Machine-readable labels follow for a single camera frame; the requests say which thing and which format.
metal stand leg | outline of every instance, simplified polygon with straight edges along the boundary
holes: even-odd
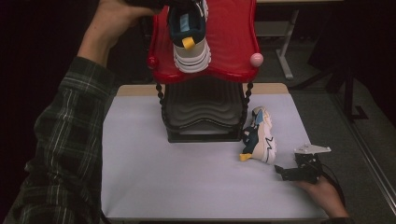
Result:
[[[279,59],[280,66],[282,66],[282,70],[283,70],[283,73],[285,74],[286,79],[293,79],[293,74],[290,71],[288,62],[286,61],[286,58],[285,58],[285,54],[286,54],[286,50],[288,49],[288,46],[289,46],[291,35],[293,34],[294,24],[297,20],[298,13],[299,13],[299,10],[293,11],[291,18],[290,18],[288,31],[286,32],[286,35],[285,35],[285,42],[281,49],[276,50],[276,56]]]
[[[364,113],[361,106],[356,105],[355,108],[358,111],[358,114],[353,114],[352,105],[353,105],[353,76],[350,67],[347,68],[346,71],[346,87],[345,87],[345,96],[344,96],[344,111],[348,119],[353,122],[355,119],[368,119],[366,113]]]

white sneaker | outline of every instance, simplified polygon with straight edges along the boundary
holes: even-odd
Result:
[[[205,38],[207,3],[206,0],[192,1],[192,8],[169,7],[168,12],[175,65],[184,73],[203,71],[211,61],[210,48]]]
[[[252,115],[251,125],[244,130],[243,142],[246,147],[239,155],[239,159],[240,161],[246,161],[253,158],[268,164],[274,164],[276,141],[271,135],[271,116],[263,106],[254,108]]]

plaid shirt sleeve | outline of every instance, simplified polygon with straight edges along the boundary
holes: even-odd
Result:
[[[99,223],[102,130],[114,76],[75,58],[35,124],[35,157],[11,209],[18,223]]]

white table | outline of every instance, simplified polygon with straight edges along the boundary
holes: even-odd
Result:
[[[129,220],[323,219],[325,213],[274,166],[240,161],[242,142],[167,141],[154,86],[121,88],[105,120],[102,207]],[[249,111],[264,105],[274,124],[276,164],[296,167],[309,143],[283,84],[255,84]]]

person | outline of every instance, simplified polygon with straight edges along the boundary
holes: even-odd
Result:
[[[140,17],[157,12],[129,6],[122,0],[99,2],[77,57],[52,103],[35,123],[35,157],[26,164],[30,174],[6,223],[100,222],[102,130],[114,81],[114,74],[106,69],[108,53]],[[348,220],[347,211],[325,179],[314,186],[305,182],[297,185],[323,207],[329,221]]]

